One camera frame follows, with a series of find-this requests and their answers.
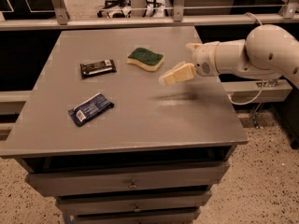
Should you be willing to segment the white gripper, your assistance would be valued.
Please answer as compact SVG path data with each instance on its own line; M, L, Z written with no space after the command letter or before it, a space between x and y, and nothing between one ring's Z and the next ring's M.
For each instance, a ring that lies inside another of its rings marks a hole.
M219 73L216 68L215 55L219 44L219 41L205 44L187 43L185 47L192 52L192 63L178 63L159 77L159 83L172 85L194 79L196 69L197 74L202 77L217 76Z

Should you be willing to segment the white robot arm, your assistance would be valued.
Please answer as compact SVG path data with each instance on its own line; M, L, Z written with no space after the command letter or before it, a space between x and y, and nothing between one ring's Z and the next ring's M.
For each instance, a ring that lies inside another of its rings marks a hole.
M188 43L188 63L180 62L159 77L164 85L195 78L232 74L237 77L271 80L287 78L299 88L299 42L283 28L260 25L245 39L205 44Z

